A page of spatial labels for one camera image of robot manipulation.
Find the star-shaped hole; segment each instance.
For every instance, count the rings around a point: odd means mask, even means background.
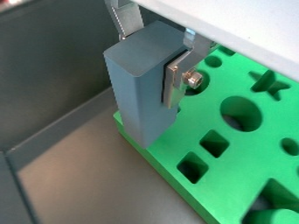
[[[276,74],[271,70],[267,70],[264,74],[253,72],[249,72],[248,74],[256,81],[251,90],[256,93],[267,92],[276,101],[280,101],[279,91],[283,89],[288,89],[289,85],[276,80]]]

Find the screw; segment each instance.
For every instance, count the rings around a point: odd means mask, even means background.
[[[187,73],[181,76],[183,83],[188,85],[191,88],[197,88],[203,82],[201,74],[192,68]]]

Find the square hole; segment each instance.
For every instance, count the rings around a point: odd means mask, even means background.
[[[177,170],[183,176],[196,184],[208,170],[207,164],[200,160],[193,152],[189,152],[177,164]]]
[[[229,142],[215,130],[211,130],[200,140],[200,146],[217,158],[229,147]]]

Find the green shape sorter board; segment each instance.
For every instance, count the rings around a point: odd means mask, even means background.
[[[223,46],[197,70],[147,149],[117,129],[207,223],[299,223],[299,84]]]

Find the metal clip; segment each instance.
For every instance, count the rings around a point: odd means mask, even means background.
[[[187,52],[169,63],[164,71],[163,104],[168,109],[180,102],[187,87],[197,88],[201,84],[203,76],[195,66],[208,55],[212,41],[185,29],[183,43]]]
[[[129,0],[105,0],[106,9],[112,17],[118,39],[144,28],[144,22],[136,3]]]

